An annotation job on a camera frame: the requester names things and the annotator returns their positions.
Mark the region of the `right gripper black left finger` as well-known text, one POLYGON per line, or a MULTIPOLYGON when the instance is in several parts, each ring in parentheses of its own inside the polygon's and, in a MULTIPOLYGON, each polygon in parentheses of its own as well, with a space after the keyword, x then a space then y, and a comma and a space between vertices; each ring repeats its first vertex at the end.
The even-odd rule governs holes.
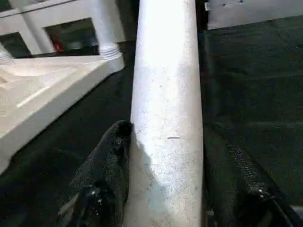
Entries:
POLYGON ((59 227, 123 226, 132 129, 132 123, 119 120, 103 134, 64 192, 59 227))

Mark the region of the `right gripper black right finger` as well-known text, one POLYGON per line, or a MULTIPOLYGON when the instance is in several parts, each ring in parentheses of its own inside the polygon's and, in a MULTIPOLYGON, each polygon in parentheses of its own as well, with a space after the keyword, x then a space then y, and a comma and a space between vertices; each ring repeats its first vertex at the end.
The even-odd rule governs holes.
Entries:
POLYGON ((301 227, 276 183, 237 144, 204 133, 206 188, 220 227, 301 227))

